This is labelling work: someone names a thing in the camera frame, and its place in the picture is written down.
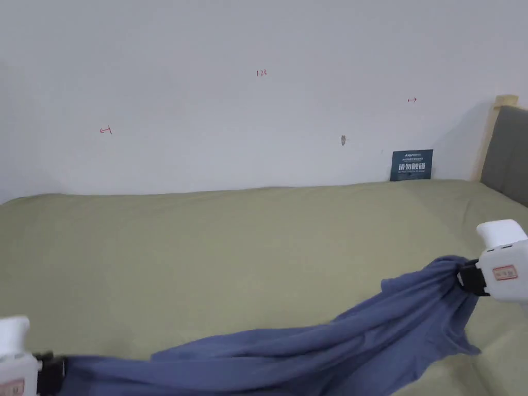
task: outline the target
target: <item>white wall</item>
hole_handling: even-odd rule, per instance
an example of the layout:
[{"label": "white wall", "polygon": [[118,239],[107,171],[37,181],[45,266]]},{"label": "white wall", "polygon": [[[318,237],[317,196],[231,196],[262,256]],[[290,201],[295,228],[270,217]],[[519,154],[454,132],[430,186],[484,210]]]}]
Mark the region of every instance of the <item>white wall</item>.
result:
[{"label": "white wall", "polygon": [[527,12],[0,0],[0,202],[380,181],[400,149],[469,178],[495,95],[528,97]]}]

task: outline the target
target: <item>green bed sheet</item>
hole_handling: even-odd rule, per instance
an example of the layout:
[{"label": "green bed sheet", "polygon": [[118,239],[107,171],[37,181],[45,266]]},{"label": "green bed sheet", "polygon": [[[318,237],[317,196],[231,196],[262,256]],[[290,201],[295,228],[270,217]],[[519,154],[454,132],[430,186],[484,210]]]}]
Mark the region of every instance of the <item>green bed sheet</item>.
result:
[{"label": "green bed sheet", "polygon": [[[528,230],[527,208],[464,181],[21,198],[0,205],[0,316],[29,316],[33,351],[145,358],[325,322],[383,278],[478,257],[476,226],[507,218]],[[467,332],[483,354],[437,363],[400,393],[525,394],[527,323],[481,299]]]}]

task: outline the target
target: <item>red label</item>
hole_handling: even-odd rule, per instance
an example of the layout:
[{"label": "red label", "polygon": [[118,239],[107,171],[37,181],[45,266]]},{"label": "red label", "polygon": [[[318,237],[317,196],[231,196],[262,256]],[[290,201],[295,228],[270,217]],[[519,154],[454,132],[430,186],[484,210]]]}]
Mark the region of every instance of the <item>red label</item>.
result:
[{"label": "red label", "polygon": [[0,395],[22,396],[24,394],[24,379],[14,380],[0,384]]},{"label": "red label", "polygon": [[493,269],[493,275],[497,280],[508,280],[517,278],[517,270],[514,266],[498,267]]}]

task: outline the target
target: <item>headboard cushion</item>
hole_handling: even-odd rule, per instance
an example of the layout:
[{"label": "headboard cushion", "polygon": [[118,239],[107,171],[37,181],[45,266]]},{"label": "headboard cushion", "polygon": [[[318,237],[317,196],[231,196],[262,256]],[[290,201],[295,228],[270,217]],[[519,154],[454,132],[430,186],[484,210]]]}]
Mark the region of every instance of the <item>headboard cushion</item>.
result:
[{"label": "headboard cushion", "polygon": [[528,206],[528,110],[501,107],[480,181]]}]

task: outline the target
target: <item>crumpled fabric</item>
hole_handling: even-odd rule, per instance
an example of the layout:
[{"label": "crumpled fabric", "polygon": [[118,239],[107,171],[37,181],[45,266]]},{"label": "crumpled fabric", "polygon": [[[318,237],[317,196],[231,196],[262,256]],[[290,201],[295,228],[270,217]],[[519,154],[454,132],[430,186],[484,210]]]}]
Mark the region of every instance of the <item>crumpled fabric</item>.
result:
[{"label": "crumpled fabric", "polygon": [[440,257],[383,280],[327,324],[208,337],[149,361],[72,356],[60,395],[389,395],[435,361],[480,352],[464,331],[478,301],[458,284],[466,262]]}]

